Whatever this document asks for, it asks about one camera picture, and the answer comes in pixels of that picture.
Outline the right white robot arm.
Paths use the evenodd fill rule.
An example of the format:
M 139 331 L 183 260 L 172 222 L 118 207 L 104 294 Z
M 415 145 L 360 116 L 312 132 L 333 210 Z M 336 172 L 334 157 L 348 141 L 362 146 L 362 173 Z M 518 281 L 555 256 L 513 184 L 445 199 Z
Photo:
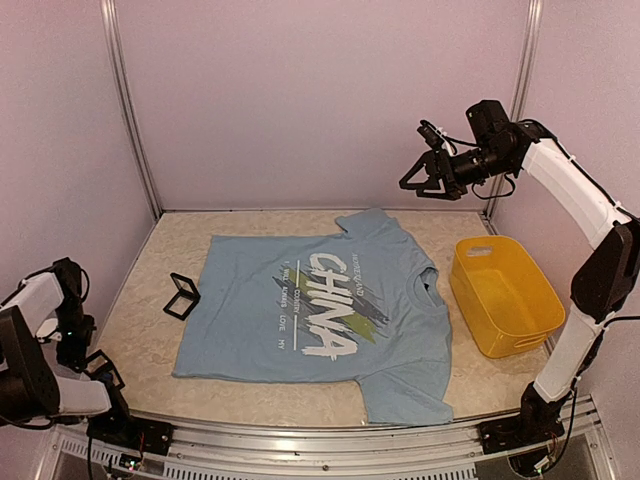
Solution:
M 417 128 L 428 150 L 399 181 L 416 196 L 455 201 L 485 180 L 514 181 L 525 173 L 541 184 L 585 235 L 592 253 L 572 278 L 568 319 L 552 354 L 523 394 L 529 406 L 513 419 L 511 433 L 535 442 L 551 424 L 545 408 L 563 405 L 589 367 L 608 326 L 639 276 L 639 220 L 615 201 L 570 155 L 557 137 L 532 119 L 512 121 L 497 100 L 465 112 L 473 142 L 459 153 L 458 140 L 427 120 Z

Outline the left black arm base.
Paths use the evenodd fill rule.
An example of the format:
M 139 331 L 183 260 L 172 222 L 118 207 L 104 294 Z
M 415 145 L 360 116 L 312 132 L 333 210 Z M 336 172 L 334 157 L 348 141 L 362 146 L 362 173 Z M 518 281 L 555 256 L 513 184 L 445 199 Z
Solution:
M 91 417 L 87 436 L 105 443 L 136 450 L 141 454 L 166 456 L 174 426 L 168 422 L 136 417 L 130 413 L 121 389 L 108 386 L 111 407 L 105 413 Z

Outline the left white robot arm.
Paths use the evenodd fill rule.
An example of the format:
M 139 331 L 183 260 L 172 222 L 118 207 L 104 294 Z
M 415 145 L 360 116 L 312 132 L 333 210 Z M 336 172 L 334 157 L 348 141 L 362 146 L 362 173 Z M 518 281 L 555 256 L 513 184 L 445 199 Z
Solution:
M 70 258 L 20 280 L 1 302 L 1 424 L 24 430 L 52 428 L 59 419 L 101 415 L 102 430 L 121 445 L 140 434 L 137 418 L 113 405 L 104 383 L 57 376 L 42 345 L 56 341 L 58 364 L 82 374 L 96 330 L 84 312 L 90 281 Z

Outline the black brooch case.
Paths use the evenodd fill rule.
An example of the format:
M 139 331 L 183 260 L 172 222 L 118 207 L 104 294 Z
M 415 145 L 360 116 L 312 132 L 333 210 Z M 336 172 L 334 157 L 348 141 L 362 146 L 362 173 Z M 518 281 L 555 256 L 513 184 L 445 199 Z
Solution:
M 194 281 L 176 272 L 170 273 L 176 293 L 163 307 L 163 312 L 180 321 L 185 321 L 201 300 L 201 294 Z
M 113 375 L 112 383 L 104 383 L 100 380 L 103 372 L 110 372 Z M 104 383 L 108 388 L 114 387 L 117 390 L 122 390 L 125 387 L 118 369 L 103 350 L 97 350 L 85 359 L 83 373 L 91 380 Z

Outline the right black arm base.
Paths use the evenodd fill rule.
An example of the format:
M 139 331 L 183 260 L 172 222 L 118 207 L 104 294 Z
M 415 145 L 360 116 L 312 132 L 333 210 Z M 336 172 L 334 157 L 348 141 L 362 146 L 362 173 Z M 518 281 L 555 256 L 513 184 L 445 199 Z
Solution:
M 530 383 L 520 399 L 515 415 L 483 421 L 477 426 L 484 454 L 518 449 L 559 438 L 565 433 L 560 413 L 567 393 L 559 400 L 546 402 Z

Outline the light blue printed t-shirt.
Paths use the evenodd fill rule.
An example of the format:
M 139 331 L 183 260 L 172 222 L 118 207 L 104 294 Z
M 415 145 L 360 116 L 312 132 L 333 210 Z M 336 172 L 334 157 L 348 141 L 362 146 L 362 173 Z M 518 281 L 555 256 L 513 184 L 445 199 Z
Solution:
M 360 388 L 372 423 L 450 422 L 448 308 L 434 262 L 380 209 L 324 236 L 212 238 L 173 374 Z

